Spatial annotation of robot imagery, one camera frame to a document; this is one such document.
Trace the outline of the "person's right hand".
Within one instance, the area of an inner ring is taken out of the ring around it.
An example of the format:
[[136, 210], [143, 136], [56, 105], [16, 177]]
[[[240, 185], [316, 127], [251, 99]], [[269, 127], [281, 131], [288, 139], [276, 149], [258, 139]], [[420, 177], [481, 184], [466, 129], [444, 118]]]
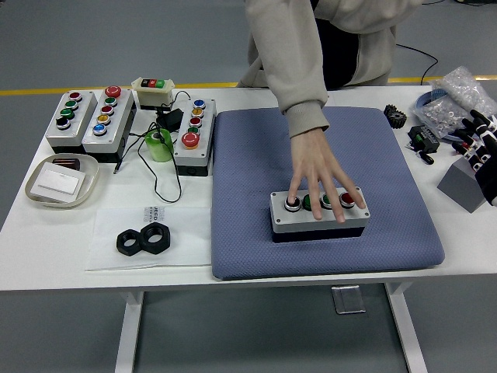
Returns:
[[293, 166], [287, 196], [290, 204], [293, 204], [297, 197], [301, 181], [307, 180], [311, 212], [316, 220], [322, 219], [319, 196], [320, 191], [324, 190], [336, 221], [340, 224], [346, 221], [335, 182], [339, 182], [346, 189], [358, 207], [365, 208], [365, 203], [356, 190], [355, 183], [342, 169], [321, 128], [292, 137], [290, 150]]

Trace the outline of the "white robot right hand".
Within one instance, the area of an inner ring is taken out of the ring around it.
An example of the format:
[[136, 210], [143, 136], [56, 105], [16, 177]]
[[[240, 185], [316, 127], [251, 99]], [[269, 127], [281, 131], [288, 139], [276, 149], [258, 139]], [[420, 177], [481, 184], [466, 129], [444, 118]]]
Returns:
[[483, 197], [496, 206], [496, 117], [488, 118], [477, 110], [470, 110], [470, 115], [473, 120], [462, 120], [465, 130], [454, 132], [462, 142], [451, 145], [473, 169]]

